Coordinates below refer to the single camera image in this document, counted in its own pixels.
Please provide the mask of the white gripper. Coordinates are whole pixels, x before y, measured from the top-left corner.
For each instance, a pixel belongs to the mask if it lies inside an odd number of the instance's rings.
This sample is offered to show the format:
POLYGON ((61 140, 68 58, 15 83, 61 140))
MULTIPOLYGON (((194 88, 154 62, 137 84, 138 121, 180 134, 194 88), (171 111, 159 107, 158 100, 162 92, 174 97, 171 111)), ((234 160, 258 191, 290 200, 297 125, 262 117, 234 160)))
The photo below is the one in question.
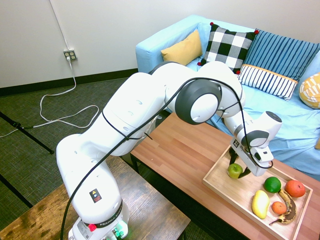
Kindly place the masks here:
POLYGON ((251 148, 250 151, 244 148, 229 149, 229 165, 235 163, 238 156, 245 163, 245 170, 238 176, 238 179, 252 173, 254 176, 262 176, 268 168, 271 168, 272 152, 269 148, 251 148))

